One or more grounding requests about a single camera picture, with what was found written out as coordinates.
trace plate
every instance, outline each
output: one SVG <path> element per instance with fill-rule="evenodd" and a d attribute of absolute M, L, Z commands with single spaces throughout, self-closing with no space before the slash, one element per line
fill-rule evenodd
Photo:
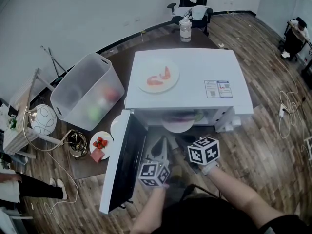
<path fill-rule="evenodd" d="M 161 78 L 165 76 L 166 68 L 170 73 L 169 78 Z M 172 88 L 179 80 L 179 68 L 171 60 L 151 59 L 141 64 L 140 76 L 138 77 L 138 86 L 147 93 L 161 93 Z M 150 85 L 148 79 L 152 83 L 161 83 L 160 85 Z"/>
<path fill-rule="evenodd" d="M 104 152 L 104 157 L 103 159 L 108 158 L 111 155 L 111 152 L 113 151 L 113 138 L 108 132 L 97 132 L 95 135 L 92 136 L 90 140 L 90 152 L 92 153 L 95 150 L 95 147 L 92 145 L 95 141 L 97 141 L 98 137 L 101 137 L 103 140 L 107 140 L 107 146 L 103 149 L 101 149 L 102 152 Z"/>
<path fill-rule="evenodd" d="M 161 119 L 161 123 L 164 126 L 164 128 L 166 128 L 168 131 L 172 132 L 172 133 L 183 133 L 187 130 L 189 130 L 193 124 L 194 124 L 195 120 L 191 119 L 188 121 L 176 121 L 176 122 L 168 122 L 166 120 L 164 120 L 163 118 Z"/>
<path fill-rule="evenodd" d="M 117 136 L 117 127 L 118 127 L 118 121 L 120 119 L 120 115 L 118 115 L 112 122 L 111 124 L 111 135 L 113 138 L 115 138 L 115 136 Z"/>

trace plastic storage bin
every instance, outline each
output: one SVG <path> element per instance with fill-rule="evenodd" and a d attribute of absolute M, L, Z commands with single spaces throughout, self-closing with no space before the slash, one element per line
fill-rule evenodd
<path fill-rule="evenodd" d="M 59 119 L 92 130 L 125 90 L 112 63 L 92 53 L 77 63 L 51 94 Z"/>

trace shrimp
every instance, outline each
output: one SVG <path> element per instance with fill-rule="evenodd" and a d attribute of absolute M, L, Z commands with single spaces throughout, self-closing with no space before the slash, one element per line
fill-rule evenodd
<path fill-rule="evenodd" d="M 165 68 L 165 75 L 163 76 L 162 74 L 159 74 L 160 78 L 163 80 L 168 80 L 170 78 L 170 71 L 169 68 L 166 66 Z"/>
<path fill-rule="evenodd" d="M 153 80 L 154 78 L 157 78 L 157 76 L 151 76 L 147 79 L 147 84 L 150 86 L 154 86 L 154 85 L 162 85 L 164 84 L 162 81 L 159 80 Z"/>

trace black pants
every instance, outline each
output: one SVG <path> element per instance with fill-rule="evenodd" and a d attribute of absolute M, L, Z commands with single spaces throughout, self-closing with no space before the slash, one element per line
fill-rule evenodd
<path fill-rule="evenodd" d="M 214 197 L 189 198 L 174 204 L 162 213 L 162 233 L 257 233 L 252 220 L 228 202 Z"/>
<path fill-rule="evenodd" d="M 290 29 L 286 33 L 286 41 L 284 45 L 284 49 L 290 54 L 291 57 L 293 57 L 295 54 L 297 54 L 302 46 L 302 41 L 299 40 L 295 34 L 293 33 L 292 29 Z"/>
<path fill-rule="evenodd" d="M 19 182 L 20 196 L 63 198 L 61 187 L 54 187 L 27 175 L 17 174 L 19 174 L 22 179 L 22 183 Z"/>

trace microwave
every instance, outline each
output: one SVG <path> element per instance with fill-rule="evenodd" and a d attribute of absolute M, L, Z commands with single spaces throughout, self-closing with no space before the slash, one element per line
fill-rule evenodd
<path fill-rule="evenodd" d="M 177 82 L 166 91 L 150 93 L 140 87 L 142 70 L 158 60 L 178 67 Z M 100 211 L 107 214 L 132 197 L 150 129 L 162 127 L 164 115 L 194 114 L 196 126 L 216 132 L 233 131 L 254 112 L 243 73 L 232 50 L 163 49 L 135 53 L 125 109 L 106 171 Z"/>

